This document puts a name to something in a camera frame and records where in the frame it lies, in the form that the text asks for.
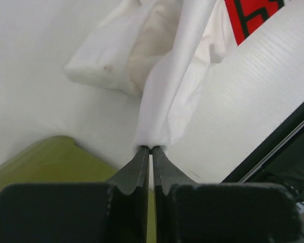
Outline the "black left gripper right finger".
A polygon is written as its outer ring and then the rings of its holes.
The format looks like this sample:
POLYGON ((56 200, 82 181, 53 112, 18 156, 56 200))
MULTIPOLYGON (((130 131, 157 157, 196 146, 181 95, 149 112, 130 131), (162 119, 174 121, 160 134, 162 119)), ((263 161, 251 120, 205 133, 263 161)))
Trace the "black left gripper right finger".
POLYGON ((157 242, 301 242, 292 197, 268 183, 199 184, 152 150, 157 242))

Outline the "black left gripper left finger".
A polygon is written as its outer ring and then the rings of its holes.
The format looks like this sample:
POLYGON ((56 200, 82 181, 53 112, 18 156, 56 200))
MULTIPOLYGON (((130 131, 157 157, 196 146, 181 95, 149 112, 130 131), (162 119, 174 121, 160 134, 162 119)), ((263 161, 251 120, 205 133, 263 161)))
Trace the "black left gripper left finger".
POLYGON ((149 148, 105 182, 12 184, 0 242, 146 242, 149 148))

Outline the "white t shirt red print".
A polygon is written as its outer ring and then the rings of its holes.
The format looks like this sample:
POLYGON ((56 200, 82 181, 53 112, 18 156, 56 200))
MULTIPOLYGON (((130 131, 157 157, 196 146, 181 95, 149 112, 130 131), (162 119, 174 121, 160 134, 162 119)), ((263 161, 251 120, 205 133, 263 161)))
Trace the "white t shirt red print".
POLYGON ((64 66, 70 81, 141 98, 134 147, 184 134, 209 69, 287 1, 121 1, 64 66))

